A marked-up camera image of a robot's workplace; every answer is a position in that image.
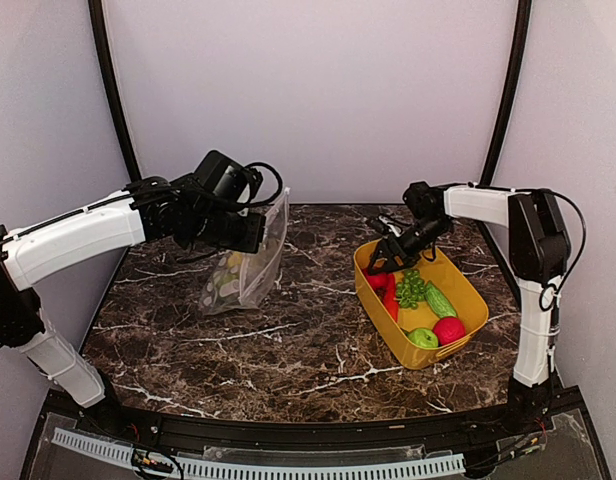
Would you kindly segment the red tomato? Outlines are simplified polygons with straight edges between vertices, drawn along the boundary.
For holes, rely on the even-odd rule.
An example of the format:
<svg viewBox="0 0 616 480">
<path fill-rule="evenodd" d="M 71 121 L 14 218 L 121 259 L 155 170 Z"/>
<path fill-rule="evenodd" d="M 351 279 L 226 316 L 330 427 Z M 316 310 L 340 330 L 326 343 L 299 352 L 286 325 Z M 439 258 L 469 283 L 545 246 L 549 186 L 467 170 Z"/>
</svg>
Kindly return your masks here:
<svg viewBox="0 0 616 480">
<path fill-rule="evenodd" d="M 377 274 L 370 274 L 367 269 L 362 270 L 364 279 L 370 286 L 373 292 L 378 290 L 385 291 L 389 284 L 388 275 L 386 273 L 380 272 Z"/>
</svg>

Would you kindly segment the yellow bell pepper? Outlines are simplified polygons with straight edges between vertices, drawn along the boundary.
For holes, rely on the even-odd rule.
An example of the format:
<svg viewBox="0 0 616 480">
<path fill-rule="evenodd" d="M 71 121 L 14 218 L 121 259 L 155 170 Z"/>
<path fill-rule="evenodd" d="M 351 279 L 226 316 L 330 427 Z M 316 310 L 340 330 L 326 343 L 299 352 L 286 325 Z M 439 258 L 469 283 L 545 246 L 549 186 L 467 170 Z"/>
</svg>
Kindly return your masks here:
<svg viewBox="0 0 616 480">
<path fill-rule="evenodd" d="M 258 254 L 228 251 L 219 262 L 219 266 L 229 272 L 240 273 L 249 268 L 256 269 L 260 263 Z"/>
</svg>

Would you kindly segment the clear zip top bag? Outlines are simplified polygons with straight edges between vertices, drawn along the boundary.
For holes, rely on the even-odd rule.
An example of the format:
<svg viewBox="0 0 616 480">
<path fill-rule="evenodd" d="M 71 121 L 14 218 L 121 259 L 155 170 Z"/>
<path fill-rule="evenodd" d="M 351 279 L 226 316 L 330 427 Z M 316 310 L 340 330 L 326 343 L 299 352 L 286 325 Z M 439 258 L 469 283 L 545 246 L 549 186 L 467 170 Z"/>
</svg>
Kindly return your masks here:
<svg viewBox="0 0 616 480">
<path fill-rule="evenodd" d="M 200 308 L 204 316 L 260 307 L 277 277 L 289 223 L 289 196 L 282 194 L 265 212 L 263 241 L 256 254 L 228 251 L 203 288 Z"/>
</svg>

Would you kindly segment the light green chayote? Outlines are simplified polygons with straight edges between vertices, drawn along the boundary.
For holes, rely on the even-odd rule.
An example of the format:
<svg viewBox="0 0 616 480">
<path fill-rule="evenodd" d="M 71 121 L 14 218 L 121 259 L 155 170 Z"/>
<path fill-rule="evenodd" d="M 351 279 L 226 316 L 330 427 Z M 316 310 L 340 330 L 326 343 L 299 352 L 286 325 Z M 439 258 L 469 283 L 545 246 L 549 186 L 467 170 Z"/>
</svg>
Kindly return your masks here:
<svg viewBox="0 0 616 480">
<path fill-rule="evenodd" d="M 214 276 L 206 286 L 206 306 L 236 301 L 240 294 L 239 277 L 236 274 Z"/>
</svg>

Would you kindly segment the yellow plastic basket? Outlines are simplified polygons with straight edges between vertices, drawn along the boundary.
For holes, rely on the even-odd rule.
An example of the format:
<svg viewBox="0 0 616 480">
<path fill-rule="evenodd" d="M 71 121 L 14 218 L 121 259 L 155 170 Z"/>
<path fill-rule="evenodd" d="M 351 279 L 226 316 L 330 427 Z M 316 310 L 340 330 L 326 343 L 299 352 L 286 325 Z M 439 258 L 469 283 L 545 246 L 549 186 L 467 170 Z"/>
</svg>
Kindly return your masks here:
<svg viewBox="0 0 616 480">
<path fill-rule="evenodd" d="M 433 262 L 420 259 L 415 267 L 424 280 L 432 282 L 449 300 L 465 327 L 466 335 L 436 349 L 414 345 L 406 334 L 417 328 L 433 328 L 438 317 L 424 302 L 416 309 L 401 310 L 396 318 L 391 316 L 363 274 L 376 245 L 376 241 L 366 243 L 353 255 L 356 293 L 369 319 L 402 366 L 420 370 L 441 361 L 461 350 L 486 324 L 489 318 L 486 302 L 445 253 L 437 249 Z"/>
</svg>

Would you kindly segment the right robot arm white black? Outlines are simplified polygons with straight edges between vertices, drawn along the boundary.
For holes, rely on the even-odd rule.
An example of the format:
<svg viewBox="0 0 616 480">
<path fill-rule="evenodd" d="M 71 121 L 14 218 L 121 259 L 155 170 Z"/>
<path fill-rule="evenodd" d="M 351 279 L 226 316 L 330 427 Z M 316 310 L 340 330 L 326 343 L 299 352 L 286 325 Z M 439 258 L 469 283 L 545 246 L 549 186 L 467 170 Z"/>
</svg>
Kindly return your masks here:
<svg viewBox="0 0 616 480">
<path fill-rule="evenodd" d="M 559 208 L 561 193 L 546 188 L 510 189 L 473 184 L 409 185 L 403 200 L 414 221 L 387 218 L 374 227 L 381 237 L 370 256 L 371 274 L 412 267 L 449 232 L 456 219 L 498 225 L 508 231 L 508 264 L 520 291 L 518 355 L 512 377 L 527 389 L 547 383 L 554 371 L 560 293 L 581 255 Z"/>
</svg>

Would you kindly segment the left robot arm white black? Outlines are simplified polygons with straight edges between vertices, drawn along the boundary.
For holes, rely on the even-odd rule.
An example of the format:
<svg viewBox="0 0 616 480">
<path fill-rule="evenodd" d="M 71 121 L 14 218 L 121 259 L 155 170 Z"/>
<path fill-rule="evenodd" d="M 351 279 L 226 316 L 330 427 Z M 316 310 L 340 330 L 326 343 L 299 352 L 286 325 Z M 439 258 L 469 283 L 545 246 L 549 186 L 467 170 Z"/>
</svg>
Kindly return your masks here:
<svg viewBox="0 0 616 480">
<path fill-rule="evenodd" d="M 128 412 L 108 393 L 101 374 L 53 326 L 35 286 L 104 253 L 170 237 L 187 249 L 255 253 L 264 215 L 235 197 L 213 193 L 194 175 L 169 182 L 133 182 L 102 200 L 22 229 L 0 225 L 0 347 L 27 356 L 62 387 L 108 436 L 129 427 Z"/>
</svg>

